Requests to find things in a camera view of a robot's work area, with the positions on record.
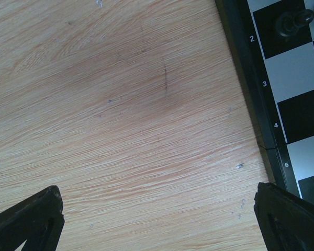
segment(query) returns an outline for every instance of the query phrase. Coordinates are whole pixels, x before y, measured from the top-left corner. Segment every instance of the wooden table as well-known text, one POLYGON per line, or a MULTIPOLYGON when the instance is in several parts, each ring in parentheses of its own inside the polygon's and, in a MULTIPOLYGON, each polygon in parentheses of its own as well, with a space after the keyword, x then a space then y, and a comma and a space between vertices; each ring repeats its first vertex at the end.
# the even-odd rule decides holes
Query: wooden table
POLYGON ((0 1, 0 212, 58 185, 58 250, 266 250, 213 0, 103 5, 0 1))

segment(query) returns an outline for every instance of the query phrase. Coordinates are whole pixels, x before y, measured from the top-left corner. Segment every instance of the dark mark on wood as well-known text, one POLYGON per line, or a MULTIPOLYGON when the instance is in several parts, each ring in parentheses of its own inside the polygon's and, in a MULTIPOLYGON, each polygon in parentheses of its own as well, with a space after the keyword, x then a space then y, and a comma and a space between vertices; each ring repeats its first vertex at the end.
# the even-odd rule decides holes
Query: dark mark on wood
POLYGON ((244 163, 241 163, 239 165, 236 166, 236 169, 242 169, 243 168, 244 163))
POLYGON ((101 8, 103 6, 102 0, 96 0, 96 4, 101 8))
POLYGON ((144 35, 144 31, 143 31, 143 24, 142 24, 142 18, 141 18, 141 7, 140 7, 140 2, 139 0, 136 0, 136 4, 137 4, 137 9, 138 9, 138 13, 139 13, 139 24, 140 24, 140 28, 141 28, 141 36, 142 36, 142 39, 143 39, 143 47, 144 47, 144 50, 146 50, 145 48, 145 35, 144 35))
POLYGON ((165 63, 164 63, 164 79, 165 79, 165 95, 167 95, 167 69, 165 63))
POLYGON ((231 108, 231 106, 230 106, 230 107, 228 108, 228 118, 230 118, 231 110, 232 110, 232 108, 231 108))
POLYGON ((242 200, 242 205, 241 205, 241 210, 243 210, 244 205, 245 205, 245 200, 243 199, 243 200, 242 200))

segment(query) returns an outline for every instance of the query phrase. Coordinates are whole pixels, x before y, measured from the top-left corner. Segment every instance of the chess piece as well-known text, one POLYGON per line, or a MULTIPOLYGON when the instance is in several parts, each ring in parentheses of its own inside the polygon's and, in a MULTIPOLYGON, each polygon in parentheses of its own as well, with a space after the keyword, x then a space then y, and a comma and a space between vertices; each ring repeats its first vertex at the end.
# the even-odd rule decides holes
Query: chess piece
POLYGON ((295 36, 299 29, 309 25, 314 20, 314 12, 304 9, 300 12, 283 13, 276 21, 276 32, 285 38, 295 36))

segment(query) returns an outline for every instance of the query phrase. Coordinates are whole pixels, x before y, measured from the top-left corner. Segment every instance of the black plastic object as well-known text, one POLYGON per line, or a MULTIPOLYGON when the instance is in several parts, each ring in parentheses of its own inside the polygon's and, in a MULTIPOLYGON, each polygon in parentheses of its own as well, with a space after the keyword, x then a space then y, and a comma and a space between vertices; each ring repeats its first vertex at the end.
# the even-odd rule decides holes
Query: black plastic object
POLYGON ((254 210, 268 251, 314 251, 314 205, 259 183, 254 210))
POLYGON ((304 9, 297 13, 283 13, 276 21, 276 32, 282 37, 295 36, 299 29, 314 20, 314 12, 304 9))
POLYGON ((0 213, 0 250, 56 250, 63 226, 63 201, 57 186, 50 186, 0 213))

